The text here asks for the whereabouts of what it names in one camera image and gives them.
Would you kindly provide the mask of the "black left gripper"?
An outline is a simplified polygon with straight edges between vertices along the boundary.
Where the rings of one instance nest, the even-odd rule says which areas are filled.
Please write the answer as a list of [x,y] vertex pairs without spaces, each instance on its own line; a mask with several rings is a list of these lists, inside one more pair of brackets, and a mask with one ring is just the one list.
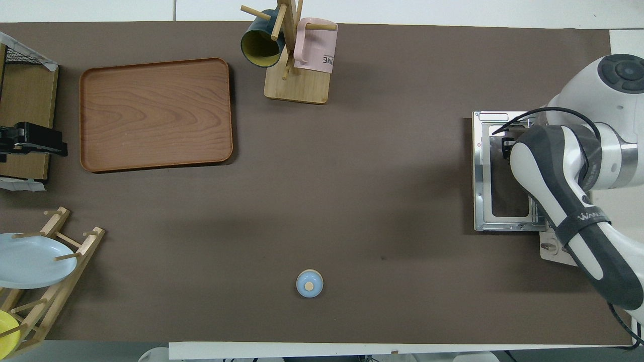
[[1,126],[1,162],[7,161],[7,154],[28,153],[67,156],[67,144],[63,144],[59,131],[32,122],[19,122],[17,127]]

